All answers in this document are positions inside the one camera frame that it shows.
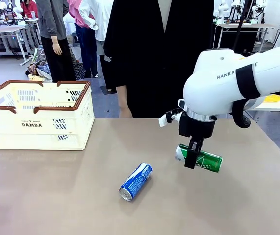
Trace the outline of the person's right hand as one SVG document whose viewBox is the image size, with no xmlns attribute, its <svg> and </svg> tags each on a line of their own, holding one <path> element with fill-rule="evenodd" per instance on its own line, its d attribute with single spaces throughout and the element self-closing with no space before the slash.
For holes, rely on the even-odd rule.
<svg viewBox="0 0 280 235">
<path fill-rule="evenodd" d="M 133 118 L 128 106 L 120 107 L 119 118 Z"/>
</svg>

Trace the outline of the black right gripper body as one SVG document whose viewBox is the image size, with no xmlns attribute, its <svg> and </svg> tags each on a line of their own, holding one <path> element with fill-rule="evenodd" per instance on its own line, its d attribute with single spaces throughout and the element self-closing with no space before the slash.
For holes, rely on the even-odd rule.
<svg viewBox="0 0 280 235">
<path fill-rule="evenodd" d="M 215 122 L 195 120 L 187 115 L 186 112 L 181 113 L 179 120 L 179 135 L 193 138 L 210 138 L 214 130 Z"/>
</svg>

